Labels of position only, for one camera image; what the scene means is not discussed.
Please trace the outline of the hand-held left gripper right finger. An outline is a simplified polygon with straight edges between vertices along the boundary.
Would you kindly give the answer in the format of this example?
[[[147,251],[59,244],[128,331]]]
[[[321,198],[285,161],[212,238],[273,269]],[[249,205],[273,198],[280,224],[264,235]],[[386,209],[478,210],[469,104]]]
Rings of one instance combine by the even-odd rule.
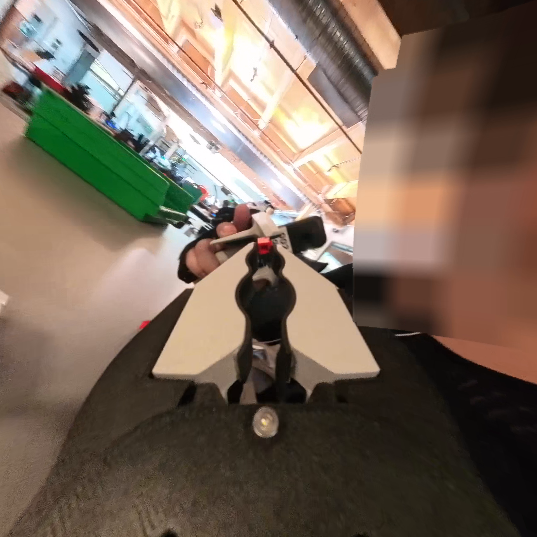
[[[278,399],[285,398],[290,380],[308,399],[318,384],[376,378],[380,366],[338,288],[289,251],[278,251],[274,265],[291,296],[276,358]]]

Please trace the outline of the ribbed grey ventilation duct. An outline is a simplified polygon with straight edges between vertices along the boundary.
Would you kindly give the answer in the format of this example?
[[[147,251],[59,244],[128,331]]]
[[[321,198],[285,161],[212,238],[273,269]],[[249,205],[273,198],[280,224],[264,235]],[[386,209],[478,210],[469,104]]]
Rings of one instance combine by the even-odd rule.
[[[269,1],[339,96],[365,123],[378,74],[334,1]]]

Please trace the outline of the long green storage bin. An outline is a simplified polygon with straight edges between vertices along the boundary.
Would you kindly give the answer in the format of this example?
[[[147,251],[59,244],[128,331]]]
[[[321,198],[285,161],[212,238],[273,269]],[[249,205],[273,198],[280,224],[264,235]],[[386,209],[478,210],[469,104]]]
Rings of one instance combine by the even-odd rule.
[[[173,222],[162,211],[168,182],[53,90],[37,99],[25,136],[137,220]]]

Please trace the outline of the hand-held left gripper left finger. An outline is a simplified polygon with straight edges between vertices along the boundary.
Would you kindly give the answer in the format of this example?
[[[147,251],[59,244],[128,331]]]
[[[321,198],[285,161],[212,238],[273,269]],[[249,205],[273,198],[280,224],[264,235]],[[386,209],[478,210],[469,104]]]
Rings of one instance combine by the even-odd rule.
[[[257,402],[251,324],[237,298],[243,280],[251,281],[252,253],[256,247],[246,245],[194,286],[153,366],[155,378],[210,383],[227,402]]]

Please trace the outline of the short green storage bin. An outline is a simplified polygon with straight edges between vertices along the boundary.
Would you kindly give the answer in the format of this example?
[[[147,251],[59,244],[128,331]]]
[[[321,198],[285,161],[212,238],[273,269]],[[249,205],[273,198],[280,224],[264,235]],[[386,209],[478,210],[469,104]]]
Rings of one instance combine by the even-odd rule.
[[[202,190],[191,182],[174,182],[166,178],[168,189],[159,207],[159,216],[166,223],[176,225],[187,220],[187,213],[202,197]]]

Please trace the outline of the person's right hand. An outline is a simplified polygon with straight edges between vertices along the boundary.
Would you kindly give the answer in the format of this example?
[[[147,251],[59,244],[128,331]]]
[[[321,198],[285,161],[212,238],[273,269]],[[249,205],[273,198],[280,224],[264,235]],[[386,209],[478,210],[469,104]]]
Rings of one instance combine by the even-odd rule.
[[[224,238],[243,232],[251,227],[251,210],[246,204],[235,208],[223,208],[216,217],[217,226],[205,232],[195,241],[185,246],[179,259],[178,278],[187,283],[199,281],[216,270],[220,264],[216,257],[217,238]]]

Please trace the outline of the person's black-clothed torso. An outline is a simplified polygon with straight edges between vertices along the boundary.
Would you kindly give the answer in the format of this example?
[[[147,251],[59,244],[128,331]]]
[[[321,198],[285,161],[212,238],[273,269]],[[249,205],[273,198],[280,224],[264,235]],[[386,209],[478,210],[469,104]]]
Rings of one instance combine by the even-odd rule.
[[[377,352],[372,379],[320,384],[314,404],[354,405],[362,466],[356,536],[536,536],[536,384],[480,366],[429,334],[423,308],[403,308],[389,331],[360,321]]]

